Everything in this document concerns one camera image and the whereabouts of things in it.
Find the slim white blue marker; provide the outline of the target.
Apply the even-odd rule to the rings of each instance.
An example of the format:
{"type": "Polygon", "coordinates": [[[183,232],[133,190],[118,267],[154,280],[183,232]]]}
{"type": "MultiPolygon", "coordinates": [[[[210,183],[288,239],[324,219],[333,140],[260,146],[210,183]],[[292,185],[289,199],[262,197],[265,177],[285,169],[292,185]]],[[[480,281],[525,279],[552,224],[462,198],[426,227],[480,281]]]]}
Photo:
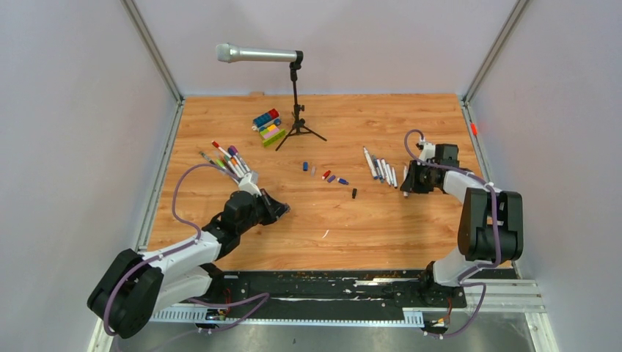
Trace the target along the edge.
{"type": "Polygon", "coordinates": [[[386,163],[385,167],[386,167],[387,179],[389,181],[389,184],[392,187],[394,187],[395,186],[395,179],[393,177],[392,167],[388,163],[386,163]]]}

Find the translucent blue pen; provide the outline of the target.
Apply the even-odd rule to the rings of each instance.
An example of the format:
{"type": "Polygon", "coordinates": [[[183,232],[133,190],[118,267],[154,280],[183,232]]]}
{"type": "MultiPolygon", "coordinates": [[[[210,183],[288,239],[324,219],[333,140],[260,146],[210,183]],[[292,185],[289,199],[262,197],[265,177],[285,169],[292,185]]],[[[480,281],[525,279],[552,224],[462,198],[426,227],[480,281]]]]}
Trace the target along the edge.
{"type": "Polygon", "coordinates": [[[375,168],[376,168],[376,172],[378,174],[378,178],[379,178],[380,182],[383,183],[384,182],[384,173],[383,173],[383,169],[382,169],[381,164],[380,164],[380,160],[378,160],[375,155],[372,155],[372,159],[373,159],[373,163],[374,163],[375,168]]]}

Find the white marker blue end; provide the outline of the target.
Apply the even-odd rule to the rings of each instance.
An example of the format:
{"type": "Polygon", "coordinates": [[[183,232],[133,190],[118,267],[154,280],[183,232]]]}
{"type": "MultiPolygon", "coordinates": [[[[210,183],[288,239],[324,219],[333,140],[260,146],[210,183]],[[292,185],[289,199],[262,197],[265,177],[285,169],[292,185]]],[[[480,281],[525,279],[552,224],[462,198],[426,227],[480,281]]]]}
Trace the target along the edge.
{"type": "Polygon", "coordinates": [[[370,173],[371,173],[373,179],[377,180],[378,179],[378,174],[376,172],[376,168],[375,168],[375,166],[373,164],[373,161],[372,161],[372,159],[370,157],[370,154],[369,154],[369,152],[368,152],[366,147],[363,147],[363,153],[364,153],[365,160],[367,162],[368,168],[370,170],[370,173]]]}

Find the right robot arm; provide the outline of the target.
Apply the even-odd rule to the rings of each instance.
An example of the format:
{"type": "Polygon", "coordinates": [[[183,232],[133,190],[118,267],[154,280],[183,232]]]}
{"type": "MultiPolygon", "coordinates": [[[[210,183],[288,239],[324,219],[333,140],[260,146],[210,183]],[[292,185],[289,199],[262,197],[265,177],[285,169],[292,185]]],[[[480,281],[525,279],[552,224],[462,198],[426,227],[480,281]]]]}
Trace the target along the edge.
{"type": "Polygon", "coordinates": [[[439,189],[462,205],[456,247],[420,274],[417,295],[434,307],[455,298],[463,281],[477,272],[521,257],[523,201],[520,193],[503,191],[461,168],[457,145],[421,141],[417,148],[420,155],[410,162],[400,190],[429,194],[439,189]]]}

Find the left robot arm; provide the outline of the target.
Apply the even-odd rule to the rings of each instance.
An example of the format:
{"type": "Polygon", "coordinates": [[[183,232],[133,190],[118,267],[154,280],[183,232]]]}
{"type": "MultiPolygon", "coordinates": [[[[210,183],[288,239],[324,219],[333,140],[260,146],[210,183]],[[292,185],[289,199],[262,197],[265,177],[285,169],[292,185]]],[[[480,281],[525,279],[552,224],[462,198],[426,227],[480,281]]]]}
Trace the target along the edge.
{"type": "Polygon", "coordinates": [[[154,252],[121,251],[89,295],[87,307],[113,334],[127,339],[173,304],[196,297],[215,303],[225,285],[214,262],[234,250],[246,231],[273,224],[289,211],[288,204],[264,189],[259,194],[236,191],[194,237],[154,252]]]}

